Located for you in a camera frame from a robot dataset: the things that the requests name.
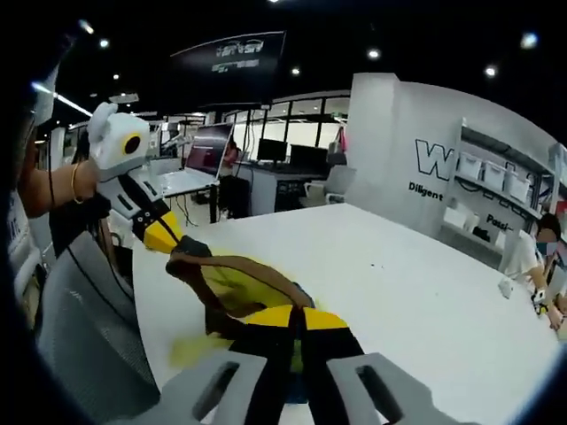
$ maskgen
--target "laptop screen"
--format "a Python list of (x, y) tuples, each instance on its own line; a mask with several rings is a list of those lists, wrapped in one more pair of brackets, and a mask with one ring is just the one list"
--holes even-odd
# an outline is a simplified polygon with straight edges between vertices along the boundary
[(217, 177), (234, 124), (200, 127), (193, 138), (185, 167)]

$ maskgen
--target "computer monitor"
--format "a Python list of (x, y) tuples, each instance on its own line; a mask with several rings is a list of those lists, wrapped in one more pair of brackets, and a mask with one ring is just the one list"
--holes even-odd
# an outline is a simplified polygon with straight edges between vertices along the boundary
[(199, 127), (193, 138), (185, 167), (218, 178), (227, 143), (232, 137), (233, 123)]
[(259, 161), (285, 161), (285, 153), (287, 152), (287, 143), (279, 140), (260, 139), (258, 143)]
[(293, 144), (291, 146), (290, 164), (297, 168), (307, 168), (324, 173), (327, 171), (327, 150)]

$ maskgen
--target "white chair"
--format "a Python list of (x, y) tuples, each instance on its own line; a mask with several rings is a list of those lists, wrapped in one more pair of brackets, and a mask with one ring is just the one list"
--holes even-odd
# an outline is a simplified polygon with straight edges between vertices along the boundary
[(305, 207), (339, 204), (345, 202), (345, 193), (353, 184), (356, 170), (349, 166), (331, 168), (326, 182), (305, 183), (306, 197), (299, 201)]

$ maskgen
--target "laptop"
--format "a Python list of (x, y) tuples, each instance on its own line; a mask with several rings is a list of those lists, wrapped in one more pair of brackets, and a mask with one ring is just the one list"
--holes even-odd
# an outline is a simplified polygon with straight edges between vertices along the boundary
[(206, 189), (219, 180), (222, 159), (232, 137), (234, 123), (203, 126), (197, 130), (184, 169), (163, 174), (165, 197)]

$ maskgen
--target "black banner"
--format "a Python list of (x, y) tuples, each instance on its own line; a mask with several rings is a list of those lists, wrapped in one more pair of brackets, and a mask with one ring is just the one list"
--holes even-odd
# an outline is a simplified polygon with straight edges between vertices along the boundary
[(164, 111), (270, 104), (285, 32), (239, 35), (171, 56)]

